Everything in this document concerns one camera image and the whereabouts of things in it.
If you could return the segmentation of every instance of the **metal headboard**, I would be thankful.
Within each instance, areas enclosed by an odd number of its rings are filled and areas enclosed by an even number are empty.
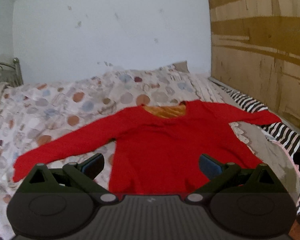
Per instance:
[[[23,85],[20,62],[17,57],[13,59],[13,65],[0,62],[0,82],[7,82],[11,87]]]

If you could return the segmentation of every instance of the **red long-sleeve shirt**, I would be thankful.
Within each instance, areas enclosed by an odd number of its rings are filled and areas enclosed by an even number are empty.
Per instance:
[[[199,170],[206,153],[222,163],[242,168],[262,163],[232,131],[229,123],[257,125],[281,122],[269,111],[247,113],[223,103],[186,102],[186,114],[161,118],[142,106],[125,108],[21,155],[14,181],[25,177],[36,163],[50,163],[91,152],[116,140],[109,190],[123,194],[184,194],[209,180]]]

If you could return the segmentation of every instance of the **black and white striped fabric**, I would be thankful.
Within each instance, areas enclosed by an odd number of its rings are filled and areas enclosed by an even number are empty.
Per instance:
[[[249,113],[259,112],[268,109],[263,103],[249,97],[248,95],[242,94],[236,90],[230,90],[225,87],[223,89],[231,98],[244,110]],[[266,132],[272,135],[284,148],[289,152],[290,156],[293,157],[295,152],[300,151],[300,135],[291,130],[282,122],[273,123],[271,125],[261,126]],[[298,214],[300,214],[300,195],[297,203]]]

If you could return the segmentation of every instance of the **brown wooden wall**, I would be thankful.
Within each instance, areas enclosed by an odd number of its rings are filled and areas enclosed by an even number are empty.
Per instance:
[[[300,128],[300,0],[209,0],[215,79]]]

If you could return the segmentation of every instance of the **sweater sleeve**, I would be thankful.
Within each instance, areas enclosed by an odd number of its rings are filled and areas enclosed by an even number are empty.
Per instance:
[[[248,113],[235,106],[225,103],[204,103],[205,107],[216,117],[223,118],[226,122],[243,121],[256,125],[266,125],[276,122],[281,122],[281,119],[268,110],[263,110],[255,113]]]
[[[19,156],[14,164],[13,181],[24,178],[37,163],[50,163],[69,156],[94,151],[134,127],[136,120],[129,108],[98,119],[76,131]]]

